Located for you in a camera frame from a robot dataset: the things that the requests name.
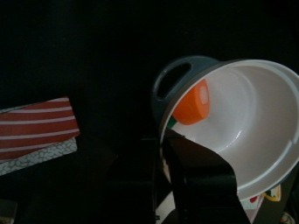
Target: striped cloth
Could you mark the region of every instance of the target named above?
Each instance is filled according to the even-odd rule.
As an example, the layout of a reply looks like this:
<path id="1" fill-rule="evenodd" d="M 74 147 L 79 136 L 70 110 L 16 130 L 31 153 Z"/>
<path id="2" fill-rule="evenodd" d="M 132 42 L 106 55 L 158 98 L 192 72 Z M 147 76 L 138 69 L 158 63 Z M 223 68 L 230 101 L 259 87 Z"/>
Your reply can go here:
<path id="1" fill-rule="evenodd" d="M 0 114 L 0 163 L 79 134 L 68 97 L 8 110 Z"/>

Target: black plastic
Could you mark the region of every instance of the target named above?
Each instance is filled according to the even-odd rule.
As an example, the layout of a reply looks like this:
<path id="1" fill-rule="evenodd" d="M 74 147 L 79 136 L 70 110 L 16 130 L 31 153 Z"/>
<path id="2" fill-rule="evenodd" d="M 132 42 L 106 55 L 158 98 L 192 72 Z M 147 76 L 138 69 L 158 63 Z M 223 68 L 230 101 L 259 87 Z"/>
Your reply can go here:
<path id="1" fill-rule="evenodd" d="M 156 123 L 160 123 L 163 120 L 166 109 L 170 106 L 176 95 L 182 95 L 184 92 L 183 87 L 190 86 L 195 81 L 202 78 L 202 72 L 207 71 L 212 66 L 216 66 L 220 62 L 206 56 L 190 56 L 178 59 L 174 61 L 160 72 L 154 83 L 152 89 L 152 110 L 154 110 L 154 119 Z M 163 87 L 164 79 L 175 80 L 174 84 L 167 83 L 167 87 Z"/>
<path id="2" fill-rule="evenodd" d="M 248 224 L 230 163 L 218 153 L 166 131 L 163 155 L 170 167 L 179 223 Z"/>
<path id="3" fill-rule="evenodd" d="M 190 63 L 182 63 L 179 66 L 172 68 L 168 71 L 168 74 L 164 76 L 160 86 L 158 88 L 158 97 L 163 99 L 167 94 L 171 92 L 175 83 L 180 81 L 183 76 L 190 72 L 192 65 Z"/>

